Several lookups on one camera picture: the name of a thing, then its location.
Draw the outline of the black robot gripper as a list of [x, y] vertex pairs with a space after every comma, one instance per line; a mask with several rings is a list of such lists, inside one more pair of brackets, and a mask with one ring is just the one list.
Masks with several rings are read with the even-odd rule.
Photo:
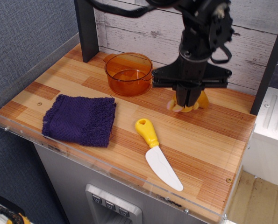
[[232, 71], [212, 65], [207, 59], [186, 60], [181, 55], [172, 64], [152, 71], [153, 87], [175, 89], [177, 104], [193, 106], [204, 88], [225, 88]]

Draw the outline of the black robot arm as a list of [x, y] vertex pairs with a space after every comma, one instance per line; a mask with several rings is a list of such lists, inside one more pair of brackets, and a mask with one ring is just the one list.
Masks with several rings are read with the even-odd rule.
[[205, 88], [225, 88], [232, 72], [219, 67], [232, 55], [229, 0], [150, 0], [155, 7], [173, 7], [182, 13], [184, 30], [179, 56], [170, 65], [153, 70], [153, 87], [170, 87], [180, 107], [191, 107]]

